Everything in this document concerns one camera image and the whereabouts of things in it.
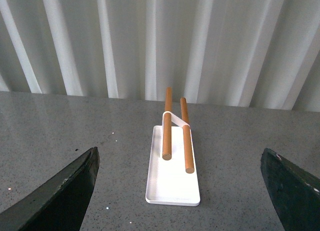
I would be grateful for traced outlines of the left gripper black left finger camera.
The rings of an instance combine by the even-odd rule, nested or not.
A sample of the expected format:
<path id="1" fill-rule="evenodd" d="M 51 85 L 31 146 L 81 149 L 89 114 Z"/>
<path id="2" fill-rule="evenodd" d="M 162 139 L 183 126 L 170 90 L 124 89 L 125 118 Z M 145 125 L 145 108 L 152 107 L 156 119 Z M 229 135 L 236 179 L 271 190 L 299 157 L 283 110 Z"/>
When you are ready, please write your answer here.
<path id="1" fill-rule="evenodd" d="M 0 214 L 2 231 L 78 231 L 100 166 L 92 147 L 28 196 Z"/>

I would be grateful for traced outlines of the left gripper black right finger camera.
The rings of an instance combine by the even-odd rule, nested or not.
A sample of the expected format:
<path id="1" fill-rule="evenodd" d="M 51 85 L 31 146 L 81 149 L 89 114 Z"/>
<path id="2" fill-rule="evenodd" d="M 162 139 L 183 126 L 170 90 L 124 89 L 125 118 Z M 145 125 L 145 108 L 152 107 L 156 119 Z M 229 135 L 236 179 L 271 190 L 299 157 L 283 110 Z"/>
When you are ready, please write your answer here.
<path id="1" fill-rule="evenodd" d="M 261 174 L 274 209 L 286 231 L 320 229 L 320 179 L 266 148 Z"/>

